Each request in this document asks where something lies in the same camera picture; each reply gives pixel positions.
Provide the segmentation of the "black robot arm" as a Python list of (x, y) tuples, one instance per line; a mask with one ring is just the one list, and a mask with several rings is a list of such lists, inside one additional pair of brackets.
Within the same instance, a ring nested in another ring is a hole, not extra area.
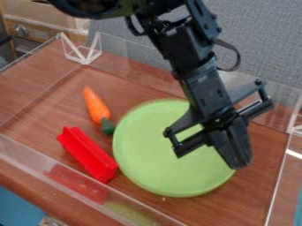
[(216, 15), (201, 0), (45, 0), (80, 19), (121, 17), (131, 33), (147, 36), (172, 68), (188, 99), (185, 114), (165, 128), (175, 155), (212, 147), (239, 170), (252, 158), (248, 121), (272, 108), (262, 80), (227, 90), (212, 48), (235, 47), (218, 39)]

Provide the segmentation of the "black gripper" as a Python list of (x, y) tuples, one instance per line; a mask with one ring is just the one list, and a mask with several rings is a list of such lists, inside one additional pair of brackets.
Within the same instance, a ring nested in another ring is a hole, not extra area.
[(252, 159), (247, 122), (274, 106), (264, 83), (256, 79), (227, 91), (214, 56), (179, 77), (188, 110), (164, 130), (176, 157), (207, 145), (231, 169), (246, 167)]

